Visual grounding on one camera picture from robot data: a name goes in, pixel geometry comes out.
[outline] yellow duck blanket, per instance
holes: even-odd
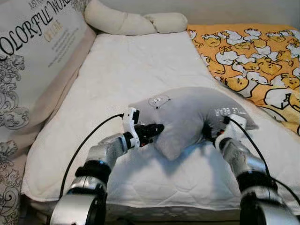
[[[212,76],[300,135],[300,33],[266,24],[188,25]]]

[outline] white mattress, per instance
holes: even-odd
[[[186,32],[135,37],[98,35],[60,110],[29,151],[22,192],[39,202],[57,200],[69,160],[97,124],[122,113],[132,102],[184,86],[211,87],[243,105],[259,125],[250,133],[271,174],[300,195],[300,138],[215,81]],[[119,119],[93,135],[71,167],[66,187],[76,168],[83,165],[89,148],[116,132],[122,132]],[[246,139],[242,142],[252,150]],[[147,211],[153,207],[234,210],[240,202],[229,165],[210,142],[187,148],[172,162],[151,145],[130,150],[118,159],[108,192],[107,203],[111,206]],[[280,193],[300,214],[288,192],[280,189]]]

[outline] white wall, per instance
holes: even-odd
[[[300,28],[300,0],[101,0],[117,10],[181,12],[190,24],[272,23]]]

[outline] black cable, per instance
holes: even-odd
[[[96,130],[98,130],[103,124],[107,123],[108,121],[110,121],[111,119],[115,118],[115,117],[121,117],[123,118],[123,114],[117,114],[114,115],[106,120],[104,120],[102,123],[100,123],[95,129],[92,130],[92,132],[89,133],[89,135],[86,136],[86,138],[84,139],[83,142],[81,142],[81,144],[79,145],[78,149],[76,150],[76,152],[74,153],[73,157],[71,158],[71,161],[69,162],[69,164],[67,165],[64,177],[62,179],[62,183],[61,183],[61,187],[60,187],[60,199],[64,193],[64,187],[65,187],[65,183],[66,183],[66,179],[67,179],[67,175],[68,172],[70,170],[70,167],[75,159],[75,157],[77,156],[77,154],[79,153],[80,149],[82,148],[82,146],[86,143],[86,141],[95,133]]]
[[[280,182],[279,180],[275,179],[274,177],[272,177],[272,179],[278,183],[278,184],[281,184],[283,187],[286,188],[286,190],[288,190],[291,195],[294,197],[294,199],[296,200],[296,202],[298,203],[298,205],[300,206],[300,199],[298,198],[298,196],[284,183]]]
[[[259,157],[262,159],[265,167],[266,167],[266,173],[268,175],[269,178],[271,178],[271,175],[270,175],[270,172],[269,172],[269,168],[268,168],[268,165],[267,165],[267,162],[266,160],[264,159],[261,151],[258,149],[257,145],[254,143],[254,141],[252,140],[252,138],[249,136],[249,134],[247,133],[247,131],[235,120],[231,119],[230,117],[228,116],[225,116],[225,120],[230,120],[232,121],[233,123],[235,123],[242,131],[243,133],[246,135],[246,137],[248,138],[248,140],[251,142],[251,144],[253,145],[253,147],[255,148],[256,152],[258,153]]]
[[[246,135],[246,137],[249,139],[249,141],[252,143],[253,147],[255,148],[255,150],[257,151],[257,153],[259,154],[260,158],[262,159],[262,161],[264,162],[265,164],[265,167],[266,167],[266,173],[267,175],[272,179],[274,180],[275,182],[277,182],[278,184],[281,184],[283,187],[286,188],[286,190],[288,190],[291,195],[294,197],[294,199],[296,200],[296,202],[298,203],[298,205],[300,206],[300,199],[299,197],[284,183],[280,182],[279,180],[275,179],[274,177],[271,177],[270,175],[270,172],[269,172],[269,169],[268,169],[268,165],[266,163],[266,160],[264,159],[262,153],[260,152],[260,150],[258,149],[257,145],[254,143],[254,141],[252,140],[252,138],[249,136],[249,134],[247,133],[247,131],[235,120],[231,119],[230,117],[228,116],[225,116],[225,123],[227,124],[227,121],[229,122],[232,121],[233,123],[235,123],[242,131],[243,133]]]

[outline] white mattress pad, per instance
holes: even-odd
[[[259,126],[250,134],[265,156],[271,175],[300,195],[299,137],[214,80],[186,32],[98,35],[61,108],[29,151],[22,193],[35,201],[57,200],[73,153],[97,124],[123,113],[130,103],[186,86],[214,88],[239,102]],[[89,148],[117,132],[122,132],[119,119],[105,124],[91,137],[71,167],[65,191],[77,167],[84,164]],[[256,154],[246,138],[242,142]],[[288,192],[282,188],[279,191],[300,214]],[[137,208],[232,210],[240,203],[236,179],[210,142],[187,148],[172,162],[152,145],[130,150],[118,159],[108,193],[108,204]]]

